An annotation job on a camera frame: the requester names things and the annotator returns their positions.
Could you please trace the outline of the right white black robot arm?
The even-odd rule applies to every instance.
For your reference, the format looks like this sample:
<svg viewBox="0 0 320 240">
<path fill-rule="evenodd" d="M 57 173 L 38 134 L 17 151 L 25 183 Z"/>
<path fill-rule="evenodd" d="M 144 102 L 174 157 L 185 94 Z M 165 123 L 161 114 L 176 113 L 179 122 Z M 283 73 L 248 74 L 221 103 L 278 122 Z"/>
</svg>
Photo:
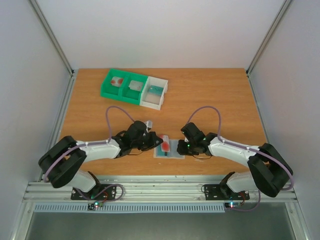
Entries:
<svg viewBox="0 0 320 240">
<path fill-rule="evenodd" d="M 274 198 L 293 176 L 293 170 L 275 147 L 269 143 L 249 146 L 229 141 L 216 133 L 204 134 L 192 123 L 182 129 L 184 140 L 179 140 L 177 152 L 182 156 L 222 157 L 247 167 L 247 172 L 230 172 L 220 182 L 225 198 L 232 198 L 242 191 L 259 190 Z"/>
</svg>

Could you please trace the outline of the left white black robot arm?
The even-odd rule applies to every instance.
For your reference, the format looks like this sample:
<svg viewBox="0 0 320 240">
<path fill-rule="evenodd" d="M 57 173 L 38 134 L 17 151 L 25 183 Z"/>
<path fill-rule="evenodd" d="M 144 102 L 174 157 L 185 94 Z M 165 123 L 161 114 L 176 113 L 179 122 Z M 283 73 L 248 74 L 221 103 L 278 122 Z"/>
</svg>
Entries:
<svg viewBox="0 0 320 240">
<path fill-rule="evenodd" d="M 76 141 L 70 135 L 63 137 L 38 161 L 44 180 L 56 189 L 71 186 L 89 199 L 96 199 L 102 185 L 93 173 L 81 170 L 81 166 L 95 160 L 122 158 L 134 149 L 146 152 L 158 147 L 163 139 L 150 130 L 150 124 L 151 121 L 136 120 L 127 130 L 100 141 Z"/>
</svg>

